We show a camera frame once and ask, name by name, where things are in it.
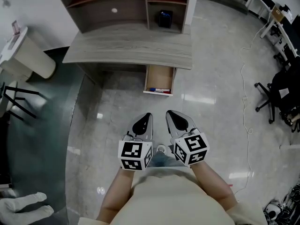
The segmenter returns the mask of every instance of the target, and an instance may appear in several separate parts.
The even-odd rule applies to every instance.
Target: cable on floor
[[[243,68],[244,68],[244,66],[245,66],[246,64],[245,64],[245,61],[242,59],[242,56],[241,56],[241,53],[240,53],[240,52],[241,52],[242,50],[244,50],[244,49],[245,49],[245,50],[251,50],[252,45],[253,45],[253,42],[254,42],[254,40],[255,40],[257,34],[258,34],[261,30],[263,30],[263,29],[265,28],[265,26],[267,26],[267,24],[269,23],[270,17],[271,17],[271,12],[269,13],[269,17],[268,17],[267,23],[266,23],[261,29],[259,29],[259,31],[255,34],[254,38],[252,39],[251,46],[250,46],[250,47],[242,47],[241,49],[239,49],[239,56],[240,56],[240,59],[241,59],[242,62],[243,62],[243,66],[242,66],[242,68],[241,68],[241,70],[240,70],[240,75],[242,76],[242,79],[243,79],[243,89],[244,89],[244,94],[245,94],[245,96],[244,96],[243,99],[242,99],[242,100],[243,100],[243,104],[244,104],[243,119],[244,119],[244,128],[245,128],[245,130],[247,131],[247,139],[248,139],[248,145],[247,145],[247,161],[248,161],[248,165],[249,165],[250,170],[247,172],[247,181],[246,181],[245,186],[242,187],[242,188],[240,188],[239,190],[237,190],[237,191],[234,193],[234,195],[236,195],[239,191],[244,190],[244,189],[247,187],[248,180],[249,180],[249,173],[252,171],[251,164],[250,164],[250,162],[249,162],[249,146],[250,146],[249,135],[253,133],[253,129],[252,129],[252,128],[249,128],[249,129],[248,129],[248,128],[246,127],[245,110],[246,110],[246,107],[247,107],[247,106],[246,106],[246,100],[248,99],[248,97],[247,97],[247,95],[246,95],[246,90],[245,90],[245,79],[244,79],[243,72],[242,72],[242,71],[243,71]]]

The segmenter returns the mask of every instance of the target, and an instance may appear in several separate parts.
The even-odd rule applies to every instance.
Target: t-shirt
[[[156,171],[140,179],[111,225],[266,225],[259,204],[238,203],[225,211],[182,172]],[[107,225],[81,217],[78,225]]]

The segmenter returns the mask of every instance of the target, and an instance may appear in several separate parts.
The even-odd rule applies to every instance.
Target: round white table
[[[12,49],[8,49],[11,38],[0,55],[0,68],[12,74],[16,80],[27,81],[32,72],[50,78],[56,68],[55,61],[47,56],[28,36],[27,27],[21,33]]]

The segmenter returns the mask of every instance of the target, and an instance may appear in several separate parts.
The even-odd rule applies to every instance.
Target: white pants
[[[6,225],[28,225],[47,218],[54,213],[50,206],[42,206],[31,212],[16,213],[30,204],[44,201],[46,194],[36,193],[19,198],[4,198],[0,200],[0,221]]]

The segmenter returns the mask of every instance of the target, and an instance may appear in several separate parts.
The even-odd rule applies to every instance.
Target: drawer
[[[144,93],[173,96],[175,74],[174,67],[147,65]],[[150,88],[170,89],[171,93],[153,92]]]

